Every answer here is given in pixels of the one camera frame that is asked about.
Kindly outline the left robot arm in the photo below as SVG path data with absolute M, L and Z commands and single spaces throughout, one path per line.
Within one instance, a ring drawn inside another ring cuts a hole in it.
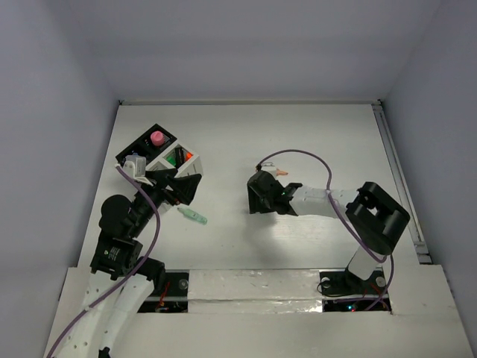
M 191 204 L 202 175 L 148 171 L 145 163 L 145 157 L 129 155 L 115 165 L 136 194 L 133 200 L 112 195 L 102 204 L 80 311 L 47 357 L 114 357 L 145 299 L 168 288 L 164 263 L 150 257 L 159 239 L 159 209 Z

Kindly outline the blue-capped black highlighter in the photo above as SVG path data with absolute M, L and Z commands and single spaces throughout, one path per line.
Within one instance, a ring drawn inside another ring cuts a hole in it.
M 176 147 L 176 148 L 174 149 L 174 152 L 175 152 L 176 161 L 177 161 L 176 167 L 177 167 L 177 168 L 178 168 L 178 167 L 181 167 L 181 166 L 185 163 L 185 161 L 186 161 L 186 158 L 185 158 L 185 156 L 184 156 L 184 153 L 185 153 L 185 152 L 184 152 L 184 150 L 183 150 L 182 147 Z

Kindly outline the green-capped black highlighter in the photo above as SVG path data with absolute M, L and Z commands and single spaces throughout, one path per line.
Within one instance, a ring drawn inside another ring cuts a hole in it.
M 166 160 L 173 166 L 176 166 L 177 165 L 177 161 L 176 161 L 176 155 L 175 155 L 175 152 L 172 151 L 171 153 L 169 153 L 167 156 L 166 156 Z

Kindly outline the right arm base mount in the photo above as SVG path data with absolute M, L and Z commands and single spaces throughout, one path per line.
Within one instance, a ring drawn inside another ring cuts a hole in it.
M 325 313 L 390 312 L 387 287 L 382 268 L 376 269 L 366 280 L 352 278 L 345 270 L 328 270 L 320 272 L 317 291 L 322 296 Z

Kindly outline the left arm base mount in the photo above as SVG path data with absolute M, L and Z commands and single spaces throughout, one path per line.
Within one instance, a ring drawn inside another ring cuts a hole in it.
M 189 272 L 166 271 L 164 284 L 147 297 L 138 313 L 187 313 Z

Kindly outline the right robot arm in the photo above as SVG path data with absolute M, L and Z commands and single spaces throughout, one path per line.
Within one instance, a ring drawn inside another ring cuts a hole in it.
M 356 190 L 317 189 L 302 183 L 283 186 L 274 173 L 259 170 L 247 182 L 247 194 L 252 214 L 340 220 L 359 245 L 343 274 L 344 286 L 351 292 L 370 284 L 375 268 L 392 255 L 410 221 L 407 210 L 370 181 Z

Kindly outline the pink-capped clear pencil tube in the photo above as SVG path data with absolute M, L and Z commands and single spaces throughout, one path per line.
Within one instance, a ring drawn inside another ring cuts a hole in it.
M 150 135 L 150 139 L 151 139 L 151 143 L 155 146 L 155 147 L 160 147 L 164 144 L 165 142 L 165 137 L 164 137 L 164 134 L 162 131 L 154 131 L 151 135 Z

